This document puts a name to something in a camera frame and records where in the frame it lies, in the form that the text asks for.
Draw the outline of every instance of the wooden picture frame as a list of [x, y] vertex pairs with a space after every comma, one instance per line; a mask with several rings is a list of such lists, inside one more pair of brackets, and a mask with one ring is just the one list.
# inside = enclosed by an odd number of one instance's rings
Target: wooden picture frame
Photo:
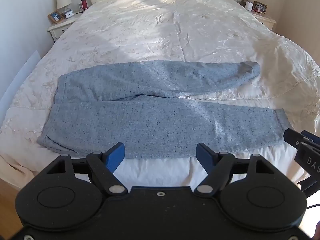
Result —
[[260, 2], [258, 2], [258, 1], [254, 1], [252, 10], [253, 10], [254, 12], [266, 14], [267, 7], [268, 7], [268, 6], [265, 5], [265, 4], [263, 4], [263, 3], [260, 3]]
[[54, 12], [50, 13], [48, 15], [48, 18], [55, 24], [61, 22], [64, 19], [63, 15], [61, 13], [59, 13], [58, 11], [54, 11]]

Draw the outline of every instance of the black cable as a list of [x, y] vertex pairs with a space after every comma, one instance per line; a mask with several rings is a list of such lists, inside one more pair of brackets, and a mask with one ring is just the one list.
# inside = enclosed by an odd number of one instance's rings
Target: black cable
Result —
[[313, 205], [313, 206], [309, 206], [309, 207], [307, 207], [306, 209], [313, 208], [313, 207], [318, 207], [318, 206], [320, 206], [320, 204]]

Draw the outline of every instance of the bedspread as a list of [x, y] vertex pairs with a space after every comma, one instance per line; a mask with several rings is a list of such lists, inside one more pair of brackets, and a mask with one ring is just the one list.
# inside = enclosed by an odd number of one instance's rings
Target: bedspread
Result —
[[[92, 5], [57, 40], [14, 97], [0, 129], [0, 178], [22, 187], [57, 154], [36, 143], [58, 77], [96, 65], [175, 60], [258, 62], [259, 78], [199, 96], [220, 104], [283, 108], [293, 128], [320, 135], [320, 69], [302, 48], [268, 30], [230, 0], [104, 0]], [[238, 153], [261, 154], [291, 180], [306, 173], [285, 143]], [[129, 160], [115, 172], [127, 187], [194, 187], [206, 173], [195, 158]]]

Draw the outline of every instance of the red object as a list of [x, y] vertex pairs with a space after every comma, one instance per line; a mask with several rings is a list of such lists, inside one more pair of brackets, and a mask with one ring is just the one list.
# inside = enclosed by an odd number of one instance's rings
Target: red object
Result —
[[87, 0], [81, 0], [82, 2], [82, 9], [85, 11], [88, 8]]

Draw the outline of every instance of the picture frame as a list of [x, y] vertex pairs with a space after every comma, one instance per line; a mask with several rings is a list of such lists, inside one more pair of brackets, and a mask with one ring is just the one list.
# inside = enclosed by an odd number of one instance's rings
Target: picture frame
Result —
[[50, 13], [48, 15], [48, 18], [55, 24], [61, 22], [64, 19], [63, 15], [61, 13], [59, 13], [58, 11], [54, 11], [54, 12]]
[[258, 1], [254, 1], [252, 10], [255, 11], [255, 12], [258, 12], [258, 13], [266, 14], [267, 7], [268, 6], [263, 4], [263, 3], [260, 3]]

